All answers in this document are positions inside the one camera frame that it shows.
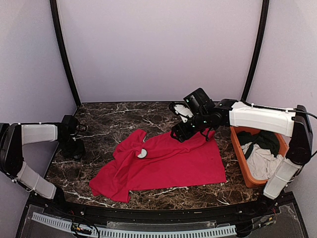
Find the round brooch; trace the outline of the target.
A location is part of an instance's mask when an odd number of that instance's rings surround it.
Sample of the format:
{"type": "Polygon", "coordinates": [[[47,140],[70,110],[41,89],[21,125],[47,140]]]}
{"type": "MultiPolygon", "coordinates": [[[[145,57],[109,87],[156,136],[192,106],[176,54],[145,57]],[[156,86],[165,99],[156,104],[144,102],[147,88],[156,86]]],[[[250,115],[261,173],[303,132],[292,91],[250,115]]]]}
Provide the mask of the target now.
{"type": "Polygon", "coordinates": [[[148,153],[147,153],[146,149],[141,149],[141,152],[140,152],[139,155],[137,155],[137,157],[138,157],[139,159],[144,159],[144,158],[146,158],[147,154],[148,154],[148,153]]]}

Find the magenta t-shirt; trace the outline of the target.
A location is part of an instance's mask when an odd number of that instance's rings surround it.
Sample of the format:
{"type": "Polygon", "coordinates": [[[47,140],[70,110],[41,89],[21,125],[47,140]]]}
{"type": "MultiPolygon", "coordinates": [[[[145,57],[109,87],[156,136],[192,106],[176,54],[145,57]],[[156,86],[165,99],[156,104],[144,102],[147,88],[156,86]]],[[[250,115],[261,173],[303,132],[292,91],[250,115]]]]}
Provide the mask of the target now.
{"type": "Polygon", "coordinates": [[[117,145],[114,160],[90,181],[92,194],[127,203],[131,191],[226,182],[214,134],[209,133],[209,141],[197,133],[181,143],[169,133],[146,139],[138,129],[117,145]],[[144,159],[137,157],[141,149],[148,153],[144,159]]]}

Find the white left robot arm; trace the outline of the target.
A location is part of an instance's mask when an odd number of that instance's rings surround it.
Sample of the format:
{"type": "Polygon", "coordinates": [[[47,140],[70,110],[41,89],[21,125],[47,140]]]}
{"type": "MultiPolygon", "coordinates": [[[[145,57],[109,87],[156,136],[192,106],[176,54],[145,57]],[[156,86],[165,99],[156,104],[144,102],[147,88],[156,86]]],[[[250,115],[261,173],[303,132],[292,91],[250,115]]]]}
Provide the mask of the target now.
{"type": "Polygon", "coordinates": [[[51,209],[66,216],[70,206],[64,201],[64,192],[43,177],[44,168],[54,149],[66,159],[82,160],[86,150],[78,134],[86,130],[87,126],[72,115],[65,115],[61,122],[2,122],[0,171],[28,192],[51,200],[51,209]]]}

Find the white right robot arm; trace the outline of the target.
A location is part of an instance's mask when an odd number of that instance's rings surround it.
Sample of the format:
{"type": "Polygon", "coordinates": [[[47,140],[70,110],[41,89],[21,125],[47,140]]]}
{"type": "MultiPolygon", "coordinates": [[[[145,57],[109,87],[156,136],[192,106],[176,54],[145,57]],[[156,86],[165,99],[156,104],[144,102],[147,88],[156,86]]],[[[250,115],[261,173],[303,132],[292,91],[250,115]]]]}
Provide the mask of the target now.
{"type": "Polygon", "coordinates": [[[296,108],[274,108],[233,99],[216,103],[202,88],[198,88],[182,102],[171,102],[169,109],[181,118],[170,134],[179,142],[189,140],[197,133],[208,138],[209,132],[220,126],[258,129],[290,138],[286,155],[264,186],[264,196],[253,203],[253,211],[257,215],[265,214],[272,207],[271,199],[276,199],[291,179],[315,156],[309,119],[312,114],[302,105],[296,108]]]}

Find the dark green garment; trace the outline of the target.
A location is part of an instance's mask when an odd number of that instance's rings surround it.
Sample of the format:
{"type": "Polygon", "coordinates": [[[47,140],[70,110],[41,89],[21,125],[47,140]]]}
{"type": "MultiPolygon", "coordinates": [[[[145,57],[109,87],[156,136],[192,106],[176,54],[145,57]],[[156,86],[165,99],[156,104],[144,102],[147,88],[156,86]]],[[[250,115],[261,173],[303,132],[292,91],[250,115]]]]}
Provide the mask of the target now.
{"type": "Polygon", "coordinates": [[[244,152],[246,159],[251,155],[255,144],[261,149],[269,150],[275,157],[278,155],[280,143],[273,132],[261,130],[257,134],[251,134],[250,132],[241,131],[237,133],[237,138],[241,146],[250,143],[249,148],[244,152]]]}

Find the white garment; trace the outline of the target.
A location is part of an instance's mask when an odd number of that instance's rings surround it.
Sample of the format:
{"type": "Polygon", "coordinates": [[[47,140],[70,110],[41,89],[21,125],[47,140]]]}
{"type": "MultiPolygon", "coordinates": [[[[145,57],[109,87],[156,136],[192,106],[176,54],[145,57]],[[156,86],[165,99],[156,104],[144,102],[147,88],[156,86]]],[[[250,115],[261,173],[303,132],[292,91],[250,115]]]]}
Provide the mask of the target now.
{"type": "MultiPolygon", "coordinates": [[[[241,146],[244,152],[249,148],[250,143],[241,146]]],[[[261,149],[257,144],[246,159],[252,177],[256,180],[267,180],[271,178],[284,157],[278,154],[276,157],[269,150],[261,149]]]]}

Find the orange plastic basket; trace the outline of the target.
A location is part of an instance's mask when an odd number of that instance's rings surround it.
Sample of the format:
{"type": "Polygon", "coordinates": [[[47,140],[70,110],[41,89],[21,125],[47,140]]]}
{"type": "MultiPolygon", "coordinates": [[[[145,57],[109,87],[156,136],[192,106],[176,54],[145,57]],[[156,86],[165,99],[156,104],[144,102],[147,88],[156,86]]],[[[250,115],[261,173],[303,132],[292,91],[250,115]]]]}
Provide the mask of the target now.
{"type": "Polygon", "coordinates": [[[231,127],[231,142],[245,181],[248,188],[264,186],[269,178],[277,169],[286,152],[288,145],[283,137],[275,134],[276,140],[279,142],[277,152],[271,152],[270,149],[265,149],[259,143],[254,145],[248,139],[239,139],[241,132],[246,132],[249,137],[258,136],[259,129],[248,127],[231,127]]]}

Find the black front rail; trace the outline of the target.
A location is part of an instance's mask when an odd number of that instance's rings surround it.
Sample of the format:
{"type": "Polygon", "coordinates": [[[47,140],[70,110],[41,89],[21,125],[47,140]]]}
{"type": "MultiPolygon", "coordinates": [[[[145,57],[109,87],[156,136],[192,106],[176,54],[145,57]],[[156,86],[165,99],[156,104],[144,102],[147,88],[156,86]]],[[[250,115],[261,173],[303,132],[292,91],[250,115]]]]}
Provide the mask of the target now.
{"type": "Polygon", "coordinates": [[[68,211],[60,212],[52,202],[32,195],[28,199],[28,204],[39,207],[46,214],[66,218],[74,217],[76,221],[88,220],[95,224],[106,224],[107,222],[176,224],[205,221],[233,224],[249,221],[259,216],[255,212],[256,205],[259,204],[257,201],[187,210],[131,210],[66,202],[68,211]]]}

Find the black right frame post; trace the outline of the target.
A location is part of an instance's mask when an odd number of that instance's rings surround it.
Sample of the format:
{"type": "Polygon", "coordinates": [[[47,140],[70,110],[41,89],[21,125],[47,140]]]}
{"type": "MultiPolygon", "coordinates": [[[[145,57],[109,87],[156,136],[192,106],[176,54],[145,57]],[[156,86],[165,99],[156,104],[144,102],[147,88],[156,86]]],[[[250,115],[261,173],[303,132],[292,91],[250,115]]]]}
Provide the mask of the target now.
{"type": "Polygon", "coordinates": [[[256,41],[255,41],[255,46],[254,46],[254,51],[253,51],[251,63],[250,63],[250,68],[249,68],[246,82],[244,85],[244,89],[242,92],[241,101],[247,100],[249,92],[251,90],[252,82],[254,79],[254,75],[256,72],[256,68],[257,68],[257,64],[258,64],[258,60],[259,60],[259,56],[260,56],[260,52],[261,52],[261,48],[262,48],[265,27],[266,27],[266,21],[267,21],[267,15],[268,15],[268,9],[269,9],[269,2],[270,2],[270,0],[263,0],[262,1],[262,8],[261,8],[259,26],[258,26],[258,31],[257,31],[257,37],[256,37],[256,41]]]}

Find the black frame post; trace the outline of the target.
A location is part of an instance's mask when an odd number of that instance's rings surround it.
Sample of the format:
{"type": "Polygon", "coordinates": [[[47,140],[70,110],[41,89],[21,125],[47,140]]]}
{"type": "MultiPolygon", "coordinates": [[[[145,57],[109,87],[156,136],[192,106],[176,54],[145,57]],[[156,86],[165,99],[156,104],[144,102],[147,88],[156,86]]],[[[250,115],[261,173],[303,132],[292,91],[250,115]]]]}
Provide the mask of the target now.
{"type": "Polygon", "coordinates": [[[258,64],[258,60],[259,60],[259,56],[260,56],[260,52],[261,52],[261,48],[262,48],[265,27],[266,27],[266,21],[267,21],[267,15],[268,15],[268,9],[269,9],[269,2],[270,2],[270,0],[263,0],[262,1],[262,8],[261,8],[259,26],[258,26],[258,31],[257,31],[257,37],[256,37],[256,41],[255,41],[255,46],[254,46],[254,51],[253,51],[251,63],[250,63],[250,68],[249,68],[246,82],[244,85],[244,89],[242,92],[241,101],[247,100],[249,92],[251,90],[252,82],[254,79],[254,75],[256,72],[256,68],[257,68],[257,64],[258,64]]]}
{"type": "Polygon", "coordinates": [[[63,38],[61,21],[59,17],[58,6],[57,6],[57,0],[49,0],[49,2],[50,2],[51,15],[53,20],[53,26],[54,26],[55,36],[57,40],[57,45],[59,49],[59,54],[62,60],[64,72],[66,75],[68,86],[72,94],[72,98],[74,100],[76,108],[78,108],[81,106],[81,100],[75,85],[74,77],[72,74],[70,62],[69,62],[67,51],[66,51],[66,46],[65,46],[65,42],[63,38]]]}

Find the black left frame post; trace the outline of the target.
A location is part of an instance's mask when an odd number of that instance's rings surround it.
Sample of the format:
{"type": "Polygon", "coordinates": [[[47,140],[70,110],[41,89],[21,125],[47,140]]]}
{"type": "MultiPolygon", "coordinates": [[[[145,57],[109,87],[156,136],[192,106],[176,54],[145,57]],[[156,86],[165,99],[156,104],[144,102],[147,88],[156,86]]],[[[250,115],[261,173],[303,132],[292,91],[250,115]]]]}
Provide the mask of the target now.
{"type": "Polygon", "coordinates": [[[65,46],[65,42],[63,38],[61,21],[59,17],[58,6],[57,6],[57,0],[49,0],[49,2],[50,2],[51,15],[53,20],[53,26],[54,26],[55,36],[57,40],[57,45],[59,49],[59,54],[62,60],[64,72],[66,75],[68,86],[72,94],[72,98],[74,100],[76,108],[78,108],[81,106],[81,100],[75,85],[74,77],[72,74],[70,62],[69,62],[67,51],[66,51],[66,46],[65,46]]]}

